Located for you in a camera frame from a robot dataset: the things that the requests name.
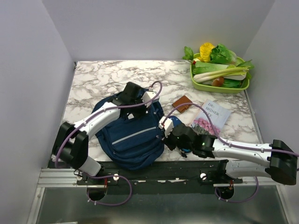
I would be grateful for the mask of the blue dinosaur pencil case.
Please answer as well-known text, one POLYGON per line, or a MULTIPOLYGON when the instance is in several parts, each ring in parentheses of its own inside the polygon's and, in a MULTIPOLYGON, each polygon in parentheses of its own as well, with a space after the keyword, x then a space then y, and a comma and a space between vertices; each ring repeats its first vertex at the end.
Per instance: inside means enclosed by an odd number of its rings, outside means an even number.
POLYGON ((183 124, 182 121, 176 116, 170 116, 169 118, 173 121, 174 124, 174 128, 171 131, 171 134, 178 137, 183 137, 186 141, 187 149, 179 148, 179 151, 182 157, 187 158, 187 155, 192 151, 192 139, 186 134, 186 132, 190 130, 190 128, 188 129, 185 124, 183 124))

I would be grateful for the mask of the brown leather wallet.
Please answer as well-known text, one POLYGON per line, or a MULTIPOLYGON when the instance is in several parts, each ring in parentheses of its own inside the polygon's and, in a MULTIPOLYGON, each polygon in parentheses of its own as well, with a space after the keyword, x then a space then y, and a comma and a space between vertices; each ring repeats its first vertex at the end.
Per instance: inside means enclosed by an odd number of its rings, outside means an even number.
POLYGON ((177 111, 180 113, 184 113, 191 105, 187 105, 187 103, 191 103, 192 101, 186 96, 183 95, 178 100, 176 100, 172 106, 177 107, 177 111))

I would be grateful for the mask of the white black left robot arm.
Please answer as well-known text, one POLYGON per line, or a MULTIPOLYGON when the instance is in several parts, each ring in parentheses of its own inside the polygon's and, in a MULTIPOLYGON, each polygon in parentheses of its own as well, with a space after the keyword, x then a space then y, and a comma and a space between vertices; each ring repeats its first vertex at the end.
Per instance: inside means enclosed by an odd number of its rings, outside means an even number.
POLYGON ((150 88, 128 82, 123 91, 102 100, 102 105, 86 118, 70 124, 64 122, 59 130, 52 149, 54 164, 59 160, 70 167, 87 174, 93 184, 103 181, 102 166, 88 155, 88 144, 108 124, 127 114, 144 115, 155 98, 150 88))

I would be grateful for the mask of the navy blue student backpack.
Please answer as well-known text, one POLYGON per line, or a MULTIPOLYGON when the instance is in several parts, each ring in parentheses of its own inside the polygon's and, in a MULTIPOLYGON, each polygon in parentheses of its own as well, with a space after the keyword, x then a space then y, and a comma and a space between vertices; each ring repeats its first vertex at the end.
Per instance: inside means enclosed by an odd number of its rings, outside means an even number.
POLYGON ((161 104, 155 102, 140 118, 120 117, 95 136, 113 162, 128 170, 142 169, 151 165, 164 151, 162 130, 158 128, 163 116, 161 104))

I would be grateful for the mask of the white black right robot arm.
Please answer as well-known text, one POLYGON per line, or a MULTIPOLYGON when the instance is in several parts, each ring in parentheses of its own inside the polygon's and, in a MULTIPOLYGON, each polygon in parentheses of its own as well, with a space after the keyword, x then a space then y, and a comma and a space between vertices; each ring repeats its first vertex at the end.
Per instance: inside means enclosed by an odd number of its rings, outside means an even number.
POLYGON ((221 183, 239 177, 268 177, 283 185, 297 183, 298 154, 283 141, 271 144, 249 144, 197 134, 185 124, 162 123, 162 142, 170 149, 189 149, 200 158, 229 158, 225 167, 216 169, 215 178, 221 183))

